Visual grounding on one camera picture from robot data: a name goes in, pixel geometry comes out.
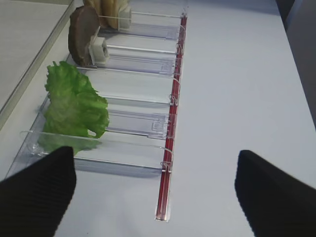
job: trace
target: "white table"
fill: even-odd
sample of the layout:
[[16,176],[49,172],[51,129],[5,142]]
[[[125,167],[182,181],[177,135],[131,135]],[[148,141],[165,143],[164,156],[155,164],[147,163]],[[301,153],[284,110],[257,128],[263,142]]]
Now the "white table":
[[[0,132],[1,178],[36,114],[25,107],[45,96],[28,93]],[[154,217],[159,177],[79,171],[56,236],[252,237],[234,190],[242,149],[316,187],[315,129],[274,0],[190,2],[176,132],[169,223]]]

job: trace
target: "food item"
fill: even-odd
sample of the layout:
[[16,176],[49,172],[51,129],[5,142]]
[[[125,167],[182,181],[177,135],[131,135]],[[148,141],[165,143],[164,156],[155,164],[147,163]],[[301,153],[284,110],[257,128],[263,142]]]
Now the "food item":
[[92,64],[89,46],[99,31],[98,14],[92,6],[78,7],[70,16],[68,49],[73,60],[80,66]]
[[[102,8],[101,8],[102,0],[83,0],[83,4],[85,6],[94,7],[98,16],[103,16]],[[99,17],[99,21],[100,21],[101,28],[108,27],[107,19],[105,17]]]
[[83,4],[94,7],[99,16],[107,16],[100,17],[102,28],[109,25],[114,29],[129,28],[131,7],[128,3],[129,0],[83,0]]
[[[44,116],[43,132],[69,136],[100,138],[109,125],[108,102],[93,89],[89,78],[64,61],[48,66],[47,84],[50,105]],[[51,152],[60,146],[72,146],[75,153],[96,148],[97,140],[43,135],[39,144]]]

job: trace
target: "red strip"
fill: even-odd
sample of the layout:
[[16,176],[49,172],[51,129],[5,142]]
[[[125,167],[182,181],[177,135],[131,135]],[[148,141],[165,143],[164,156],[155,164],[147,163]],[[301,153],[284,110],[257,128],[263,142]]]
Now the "red strip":
[[[187,26],[187,17],[186,15],[183,15],[181,18],[181,26],[183,27],[180,30],[179,35],[179,41],[178,41],[178,49],[177,54],[178,58],[176,59],[176,66],[174,70],[174,78],[173,84],[172,84],[172,92],[171,96],[173,96],[174,104],[170,106],[169,109],[169,124],[168,124],[168,133],[167,133],[167,139],[165,143],[166,149],[173,150],[173,143],[174,143],[174,135],[175,135],[175,127],[176,127],[176,115],[177,115],[177,109],[178,105],[176,101],[178,101],[179,98],[179,92],[180,92],[180,73],[181,73],[181,64],[182,64],[182,56],[183,56],[183,48],[184,48],[184,40],[185,40],[185,29]],[[170,184],[170,178],[171,178],[171,167],[172,167],[172,155],[170,152],[165,151],[163,162],[165,165],[163,165],[162,169],[165,171],[161,174],[160,179],[160,189],[159,189],[159,198],[158,198],[158,206],[157,206],[157,212],[156,212],[156,219],[166,221],[167,220],[167,206],[168,206],[168,195],[169,195],[169,184]]]

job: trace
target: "green lettuce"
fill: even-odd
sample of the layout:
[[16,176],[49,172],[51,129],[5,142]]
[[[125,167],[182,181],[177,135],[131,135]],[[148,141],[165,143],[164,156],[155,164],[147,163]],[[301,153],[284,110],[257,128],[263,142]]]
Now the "green lettuce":
[[[47,83],[50,104],[45,111],[43,132],[100,138],[109,125],[108,102],[93,89],[89,78],[64,61],[48,66]],[[42,135],[39,145],[52,152],[61,146],[72,146],[75,154],[96,148],[97,140]]]

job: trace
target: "plastic compartment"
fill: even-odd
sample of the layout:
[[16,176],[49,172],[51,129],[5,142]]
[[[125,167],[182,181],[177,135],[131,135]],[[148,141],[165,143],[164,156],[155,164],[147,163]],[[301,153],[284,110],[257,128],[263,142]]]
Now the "plastic compartment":
[[[172,76],[176,65],[180,63],[177,55],[163,52],[111,47],[108,50],[109,58],[105,64],[95,64],[89,67]],[[67,62],[76,65],[71,55],[67,58]]]
[[132,12],[130,19],[108,16],[99,17],[108,20],[117,20],[118,22],[117,29],[111,27],[103,28],[100,30],[99,36],[106,36],[106,33],[119,33],[177,41],[182,30],[181,15],[170,16]]
[[165,152],[173,156],[158,140],[139,136],[105,133],[100,139],[66,136],[36,131],[21,132],[24,143],[7,176],[26,168],[61,146],[83,149],[75,154],[78,170],[119,175],[157,174],[163,171]]
[[103,97],[168,105],[171,103],[170,95],[175,81],[173,77],[114,70],[78,69],[89,77],[92,86]]
[[[46,99],[32,130],[43,130],[45,124],[44,113],[49,104],[49,99]],[[140,135],[162,140],[170,139],[174,136],[174,134],[170,133],[171,128],[169,124],[171,121],[176,120],[176,115],[136,113],[111,109],[108,109],[108,112],[110,124],[107,127],[107,131],[109,132]]]

